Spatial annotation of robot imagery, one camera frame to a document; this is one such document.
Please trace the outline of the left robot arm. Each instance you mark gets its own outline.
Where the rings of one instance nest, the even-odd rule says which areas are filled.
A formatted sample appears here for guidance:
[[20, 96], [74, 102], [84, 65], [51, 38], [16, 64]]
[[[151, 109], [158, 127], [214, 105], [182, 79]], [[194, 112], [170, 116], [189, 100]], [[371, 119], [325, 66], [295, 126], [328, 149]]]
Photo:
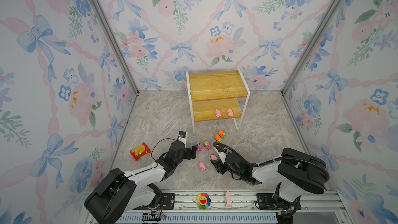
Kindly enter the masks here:
[[86, 198], [84, 207], [100, 224], [114, 224], [124, 212], [138, 207], [160, 207], [162, 191], [155, 183], [173, 175], [184, 159], [195, 159], [197, 149], [197, 145], [186, 147], [186, 142], [178, 139], [147, 167], [127, 172], [111, 170]]

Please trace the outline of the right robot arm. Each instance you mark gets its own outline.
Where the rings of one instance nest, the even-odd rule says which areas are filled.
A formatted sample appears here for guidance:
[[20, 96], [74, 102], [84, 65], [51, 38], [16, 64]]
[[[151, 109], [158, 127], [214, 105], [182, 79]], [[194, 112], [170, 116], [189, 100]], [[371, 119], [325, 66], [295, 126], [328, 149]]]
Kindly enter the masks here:
[[214, 150], [219, 159], [212, 164], [220, 174], [229, 172], [233, 179], [252, 186], [275, 178], [286, 180], [278, 183], [273, 194], [258, 197], [257, 208], [260, 210], [294, 212], [299, 208], [303, 194], [323, 194], [325, 184], [330, 180], [324, 161], [292, 148], [284, 148], [280, 157], [261, 163], [249, 162], [221, 143], [214, 143]]

